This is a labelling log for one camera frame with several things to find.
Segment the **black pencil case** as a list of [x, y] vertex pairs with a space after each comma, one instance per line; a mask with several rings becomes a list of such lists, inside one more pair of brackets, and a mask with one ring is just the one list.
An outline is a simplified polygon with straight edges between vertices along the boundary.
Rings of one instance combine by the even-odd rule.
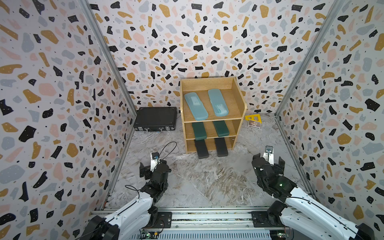
[[198, 158], [205, 159], [209, 157], [209, 152], [205, 140], [194, 140]]
[[225, 138], [215, 138], [215, 146], [218, 157], [227, 157], [228, 156], [228, 148], [226, 144]]

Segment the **dark green pencil case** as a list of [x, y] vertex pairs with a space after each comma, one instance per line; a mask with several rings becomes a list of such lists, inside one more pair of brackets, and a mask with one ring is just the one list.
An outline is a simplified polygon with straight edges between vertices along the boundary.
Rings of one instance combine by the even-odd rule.
[[219, 138], [221, 137], [227, 137], [230, 135], [230, 131], [227, 127], [227, 124], [225, 121], [214, 121], [213, 122], [213, 125], [215, 127], [215, 130], [216, 130], [216, 133], [217, 133], [217, 136]]
[[192, 127], [196, 141], [205, 140], [207, 138], [207, 133], [203, 122], [192, 123]]

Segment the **light blue pencil case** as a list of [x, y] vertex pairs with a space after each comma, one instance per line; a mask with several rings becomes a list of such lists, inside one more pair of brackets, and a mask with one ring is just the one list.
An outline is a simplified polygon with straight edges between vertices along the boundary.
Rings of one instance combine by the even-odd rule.
[[185, 94], [185, 100], [196, 121], [203, 121], [209, 117], [209, 114], [197, 93], [191, 92]]
[[224, 100], [223, 94], [219, 89], [208, 90], [210, 102], [217, 117], [225, 117], [229, 114], [229, 109]]

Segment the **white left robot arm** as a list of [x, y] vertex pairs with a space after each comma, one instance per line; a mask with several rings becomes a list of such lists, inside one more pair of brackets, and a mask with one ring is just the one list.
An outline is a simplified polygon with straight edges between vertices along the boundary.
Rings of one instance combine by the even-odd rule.
[[141, 189], [130, 187], [137, 193], [129, 203], [105, 216], [93, 217], [85, 227], [80, 240], [123, 240], [139, 230], [157, 223], [155, 204], [168, 188], [168, 175], [172, 170], [158, 152], [151, 153], [151, 164], [140, 164], [140, 177], [147, 182]]

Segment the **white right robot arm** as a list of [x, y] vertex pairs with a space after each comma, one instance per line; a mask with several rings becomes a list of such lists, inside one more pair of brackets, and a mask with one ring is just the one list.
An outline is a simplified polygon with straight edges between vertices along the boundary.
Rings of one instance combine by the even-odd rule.
[[292, 228], [313, 240], [373, 240], [374, 230], [366, 224], [356, 225], [308, 195], [296, 183], [284, 176], [285, 161], [274, 160], [274, 149], [266, 146], [256, 154], [252, 167], [258, 186], [275, 202], [266, 212], [272, 226]]

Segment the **wooden three-tier shelf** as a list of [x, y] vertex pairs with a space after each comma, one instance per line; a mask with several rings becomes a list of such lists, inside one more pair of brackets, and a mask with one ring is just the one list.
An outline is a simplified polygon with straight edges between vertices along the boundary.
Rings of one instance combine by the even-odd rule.
[[[227, 116], [218, 117], [215, 115], [208, 93], [211, 89], [219, 89], [222, 92], [223, 98], [229, 109], [229, 114]], [[196, 93], [207, 110], [208, 118], [203, 120], [202, 123], [204, 124], [207, 134], [205, 143], [208, 151], [216, 150], [215, 138], [218, 138], [219, 135], [215, 129], [214, 122], [217, 121], [225, 121], [227, 128], [229, 129], [229, 135], [224, 136], [223, 138], [226, 141], [227, 149], [233, 150], [247, 110], [247, 103], [238, 85], [237, 78], [221, 77], [181, 80], [180, 110], [185, 148], [187, 153], [194, 153], [197, 149], [195, 146], [196, 138], [192, 124], [196, 123], [197, 120], [194, 118], [185, 99], [185, 94], [187, 93]]]

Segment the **small photo card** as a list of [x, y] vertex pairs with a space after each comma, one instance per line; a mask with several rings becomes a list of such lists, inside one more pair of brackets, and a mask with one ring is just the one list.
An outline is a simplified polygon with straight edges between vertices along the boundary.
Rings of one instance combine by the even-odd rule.
[[248, 127], [260, 129], [261, 123], [259, 121], [248, 120]]

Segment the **yellow triangle ruler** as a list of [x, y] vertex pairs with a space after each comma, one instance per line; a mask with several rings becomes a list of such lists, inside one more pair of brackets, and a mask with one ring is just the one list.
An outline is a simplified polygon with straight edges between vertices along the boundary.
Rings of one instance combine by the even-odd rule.
[[245, 116], [245, 120], [246, 121], [258, 122], [260, 124], [262, 123], [262, 119], [261, 119], [260, 114], [246, 115]]

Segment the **black briefcase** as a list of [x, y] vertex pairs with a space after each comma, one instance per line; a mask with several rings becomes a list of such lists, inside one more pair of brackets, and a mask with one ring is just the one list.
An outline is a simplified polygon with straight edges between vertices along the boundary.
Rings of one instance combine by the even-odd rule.
[[176, 129], [176, 107], [141, 107], [137, 112], [134, 129], [141, 132], [163, 132]]

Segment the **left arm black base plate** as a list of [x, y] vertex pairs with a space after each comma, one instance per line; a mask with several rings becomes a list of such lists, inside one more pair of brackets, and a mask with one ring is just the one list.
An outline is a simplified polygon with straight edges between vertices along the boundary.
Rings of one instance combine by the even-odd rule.
[[150, 216], [146, 229], [170, 229], [172, 225], [172, 212], [157, 212]]

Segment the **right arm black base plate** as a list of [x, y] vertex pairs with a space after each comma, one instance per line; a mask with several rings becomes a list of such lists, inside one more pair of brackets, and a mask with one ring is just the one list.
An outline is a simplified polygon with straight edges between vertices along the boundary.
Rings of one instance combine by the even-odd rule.
[[284, 228], [285, 225], [279, 218], [270, 220], [267, 211], [253, 211], [251, 212], [252, 222], [254, 228]]

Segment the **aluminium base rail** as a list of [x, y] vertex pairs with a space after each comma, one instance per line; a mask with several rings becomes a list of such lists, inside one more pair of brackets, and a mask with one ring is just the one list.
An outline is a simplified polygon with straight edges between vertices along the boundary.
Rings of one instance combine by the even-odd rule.
[[[115, 211], [94, 211], [92, 218]], [[288, 227], [254, 228], [253, 211], [267, 211], [267, 208], [159, 208], [158, 212], [173, 213], [170, 229], [143, 228], [123, 240], [312, 240]]]

